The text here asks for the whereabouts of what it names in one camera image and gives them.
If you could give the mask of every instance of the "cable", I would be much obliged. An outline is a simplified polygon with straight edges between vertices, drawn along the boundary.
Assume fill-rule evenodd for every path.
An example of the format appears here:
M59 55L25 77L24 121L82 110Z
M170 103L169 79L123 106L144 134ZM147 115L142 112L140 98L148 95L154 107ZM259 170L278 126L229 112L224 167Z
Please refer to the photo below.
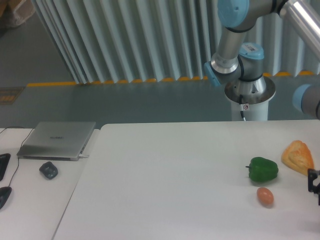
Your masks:
M30 134L32 133L32 131L33 131L33 130L34 130L34 128L33 128L33 129L31 129L31 131L29 132L28 136L26 136L26 138L23 140L23 142L21 143L21 146L20 146L19 150L22 148L22 145L23 145L23 144L24 144L24 142L27 140L27 138L30 136ZM15 174L16 174L16 172L17 172L18 168L19 168L19 165L20 165L20 158L18 157L18 166L16 167L16 169L15 169L15 171L14 171L14 173L13 173L12 177L11 177L11 180L10 180L10 182L9 182L8 187L10 187L11 182L12 182L12 180L14 179L14 176L15 176Z
M23 126L8 126L5 129L3 129L2 131L0 131L0 134L2 134L7 129L24 129L24 127Z
M245 112L244 112L244 107L243 107L243 103L242 103L242 100L243 100L244 96L242 94L240 94L239 96L239 105L240 105L240 114L241 114L241 118L244 122L246 122L246 118L245 118Z

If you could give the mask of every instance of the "bread slice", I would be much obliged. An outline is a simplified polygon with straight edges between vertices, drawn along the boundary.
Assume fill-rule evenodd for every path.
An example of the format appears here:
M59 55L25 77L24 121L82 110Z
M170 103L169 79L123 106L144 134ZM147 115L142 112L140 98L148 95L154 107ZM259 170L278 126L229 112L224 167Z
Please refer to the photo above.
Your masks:
M314 161L307 145L300 140L293 141L284 150L281 161L289 168L308 176L308 169L314 169Z

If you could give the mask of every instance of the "corrugated metal wall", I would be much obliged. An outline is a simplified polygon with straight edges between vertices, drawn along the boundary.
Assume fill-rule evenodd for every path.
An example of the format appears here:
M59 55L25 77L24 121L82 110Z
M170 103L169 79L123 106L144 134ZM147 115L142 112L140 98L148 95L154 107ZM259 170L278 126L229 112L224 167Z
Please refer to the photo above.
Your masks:
M218 0L33 0L77 83L204 77L222 31ZM320 1L311 0L320 12ZM258 19L246 41L264 47L264 72L320 64L278 15Z

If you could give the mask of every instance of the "laptop logo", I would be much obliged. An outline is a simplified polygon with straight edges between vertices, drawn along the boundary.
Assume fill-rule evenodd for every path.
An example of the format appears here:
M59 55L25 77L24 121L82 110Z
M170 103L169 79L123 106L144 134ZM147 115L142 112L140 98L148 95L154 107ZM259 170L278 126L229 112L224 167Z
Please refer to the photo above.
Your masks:
M64 136L51 136L50 139L64 139Z

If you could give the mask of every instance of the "silver laptop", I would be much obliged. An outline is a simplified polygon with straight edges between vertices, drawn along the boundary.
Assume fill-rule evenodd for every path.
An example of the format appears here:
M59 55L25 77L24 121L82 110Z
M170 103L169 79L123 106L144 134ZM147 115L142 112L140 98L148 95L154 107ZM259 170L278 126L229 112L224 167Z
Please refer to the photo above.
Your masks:
M17 156L22 159L77 161L95 122L40 122Z

